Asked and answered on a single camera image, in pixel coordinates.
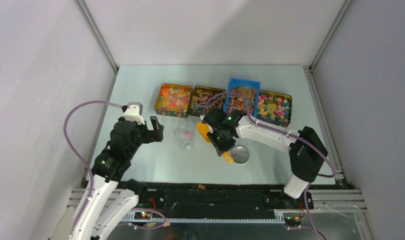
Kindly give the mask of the orange plastic scoop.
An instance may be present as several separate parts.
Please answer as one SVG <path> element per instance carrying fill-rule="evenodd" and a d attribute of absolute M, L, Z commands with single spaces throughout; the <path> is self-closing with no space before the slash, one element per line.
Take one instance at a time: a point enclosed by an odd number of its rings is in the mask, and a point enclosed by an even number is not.
<path fill-rule="evenodd" d="M 196 125 L 196 128 L 197 128 L 198 132 L 200 133 L 200 135 L 203 137 L 203 139 L 207 143 L 213 144 L 211 142 L 211 140 L 209 139 L 209 137 L 208 137 L 208 133 L 210 133 L 210 128 L 206 123 L 203 123 L 202 121 L 199 121 L 197 123 L 197 125 Z M 232 163 L 234 161 L 234 159 L 231 157 L 231 155 L 227 151 L 223 152 L 221 154 L 221 156 L 223 156 L 228 163 Z"/>

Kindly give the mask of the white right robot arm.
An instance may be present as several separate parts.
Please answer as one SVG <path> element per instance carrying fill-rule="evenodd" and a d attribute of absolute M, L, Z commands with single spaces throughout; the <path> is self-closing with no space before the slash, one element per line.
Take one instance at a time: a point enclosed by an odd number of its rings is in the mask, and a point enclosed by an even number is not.
<path fill-rule="evenodd" d="M 296 208 L 304 190 L 320 176 L 328 161 L 328 151 L 311 127 L 302 130 L 280 127 L 259 121 L 241 110 L 225 113 L 212 108 L 200 116 L 199 134 L 213 145 L 218 156 L 230 151 L 238 138 L 252 140 L 279 150 L 289 156 L 291 175 L 283 188 L 281 202 L 287 209 Z"/>

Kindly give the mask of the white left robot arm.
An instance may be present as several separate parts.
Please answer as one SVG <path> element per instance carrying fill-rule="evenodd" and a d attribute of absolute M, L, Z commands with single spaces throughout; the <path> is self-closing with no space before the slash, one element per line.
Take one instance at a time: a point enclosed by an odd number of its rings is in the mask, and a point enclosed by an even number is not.
<path fill-rule="evenodd" d="M 117 200 L 106 211 L 103 210 L 140 146 L 163 140 L 164 126 L 156 116 L 151 116 L 150 121 L 152 130 L 148 129 L 146 123 L 138 124 L 123 116 L 114 124 L 109 141 L 95 158 L 92 178 L 75 211 L 69 239 L 101 240 L 113 231 L 129 210 L 148 204 L 147 185 L 131 178 L 123 186 Z"/>

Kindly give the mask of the clear plastic jar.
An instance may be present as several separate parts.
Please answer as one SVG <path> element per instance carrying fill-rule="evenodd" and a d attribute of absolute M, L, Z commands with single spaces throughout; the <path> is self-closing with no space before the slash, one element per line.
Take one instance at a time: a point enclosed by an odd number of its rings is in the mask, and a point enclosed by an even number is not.
<path fill-rule="evenodd" d="M 188 151 L 194 147 L 196 136 L 196 124 L 192 119 L 181 118 L 174 130 L 176 145 L 183 151 Z"/>

